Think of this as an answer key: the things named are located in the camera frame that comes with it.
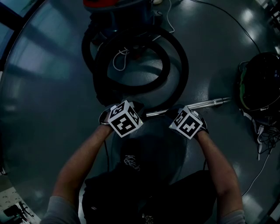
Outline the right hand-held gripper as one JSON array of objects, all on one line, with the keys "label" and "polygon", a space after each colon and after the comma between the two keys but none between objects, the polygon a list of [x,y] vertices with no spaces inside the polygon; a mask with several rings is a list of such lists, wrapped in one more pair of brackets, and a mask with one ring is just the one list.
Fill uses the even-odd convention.
[{"label": "right hand-held gripper", "polygon": [[173,106],[166,111],[166,119],[169,122],[169,129],[189,140],[196,138],[200,131],[208,133],[207,124],[203,117],[188,106]]}]

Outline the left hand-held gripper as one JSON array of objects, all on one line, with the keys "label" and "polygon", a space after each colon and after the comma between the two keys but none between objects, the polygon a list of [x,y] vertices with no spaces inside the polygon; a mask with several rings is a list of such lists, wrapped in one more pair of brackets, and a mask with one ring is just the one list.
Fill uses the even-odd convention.
[{"label": "left hand-held gripper", "polygon": [[111,126],[123,138],[143,125],[140,118],[143,111],[144,104],[124,100],[122,103],[110,105],[104,110],[99,116],[99,123]]}]

